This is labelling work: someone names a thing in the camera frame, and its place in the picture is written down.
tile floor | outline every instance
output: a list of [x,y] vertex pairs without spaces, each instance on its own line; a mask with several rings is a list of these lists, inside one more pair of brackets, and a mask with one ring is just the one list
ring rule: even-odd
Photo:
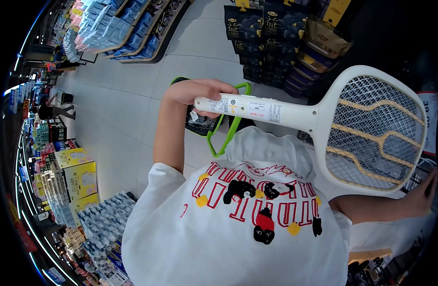
[[[64,120],[69,126],[69,137],[76,137],[97,162],[101,200],[121,190],[131,191],[136,197],[144,191],[152,166],[160,99],[175,77],[218,78],[234,85],[244,81],[239,57],[225,36],[223,5],[228,4],[229,0],[195,1],[181,20],[166,55],[157,64],[123,65],[98,56],[95,64],[88,63],[58,78],[56,88],[74,95],[76,120]],[[251,84],[255,96],[305,103],[279,89]],[[257,124],[276,135],[297,133],[277,125]],[[227,126],[223,124],[212,137],[216,146],[224,141]],[[212,156],[206,141],[193,133],[186,132],[185,146],[184,175],[188,177],[210,162]],[[329,199],[351,193],[332,186],[316,173],[314,184]],[[402,192],[392,195],[402,196]],[[392,248],[398,255],[409,248],[421,231],[428,233],[434,220],[434,215],[428,215],[353,225],[351,251]]]

woman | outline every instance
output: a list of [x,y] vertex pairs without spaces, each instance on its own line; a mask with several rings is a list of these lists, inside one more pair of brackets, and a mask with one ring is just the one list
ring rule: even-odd
[[38,113],[39,119],[42,120],[49,120],[52,118],[57,117],[58,115],[63,115],[67,118],[76,119],[76,112],[73,114],[69,114],[68,111],[71,109],[74,109],[74,106],[69,106],[67,108],[60,108],[56,106],[48,106],[54,100],[54,98],[57,97],[57,94],[52,96],[48,101],[44,102],[42,101],[40,107],[32,107],[31,112]]
[[56,69],[70,68],[79,66],[79,63],[72,63],[69,60],[62,60],[63,54],[60,52],[60,46],[55,47],[54,64]]
[[161,101],[149,184],[122,239],[135,285],[345,285],[351,224],[430,209],[436,169],[402,199],[344,195],[327,202],[299,140],[255,126],[237,132],[220,160],[186,181],[187,106],[195,97],[220,100],[220,92],[238,94],[218,80],[189,80],[170,86]]

fly swatter mesh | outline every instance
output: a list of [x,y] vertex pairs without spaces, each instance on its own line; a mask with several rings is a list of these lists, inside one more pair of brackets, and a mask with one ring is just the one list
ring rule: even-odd
[[392,190],[417,163],[424,128],[421,107],[407,94],[375,77],[355,77],[338,100],[326,166],[344,183]]

white fly swatter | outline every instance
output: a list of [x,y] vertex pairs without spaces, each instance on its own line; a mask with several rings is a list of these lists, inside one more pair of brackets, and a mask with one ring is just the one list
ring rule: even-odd
[[314,106],[221,95],[219,101],[197,97],[195,107],[307,132],[313,138],[321,173],[338,186],[389,194],[401,188],[421,156],[426,135],[421,99],[400,81],[370,66],[343,71]]

hand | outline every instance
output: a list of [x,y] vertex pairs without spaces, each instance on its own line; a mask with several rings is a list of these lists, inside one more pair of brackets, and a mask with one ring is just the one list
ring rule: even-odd
[[[179,104],[189,105],[194,104],[195,97],[207,97],[212,100],[220,100],[220,92],[238,94],[238,89],[216,79],[187,80],[171,85],[166,90],[164,98]],[[216,118],[220,115],[218,113],[199,111],[196,108],[194,108],[194,111],[201,116],[210,118]]]
[[[438,169],[434,168],[427,178],[419,184],[419,186],[413,188],[405,197],[401,198],[401,208],[405,217],[424,216],[429,214],[430,207],[432,206],[433,196],[435,195],[435,188],[437,186]],[[432,182],[432,186],[428,195],[426,196],[425,190]]]

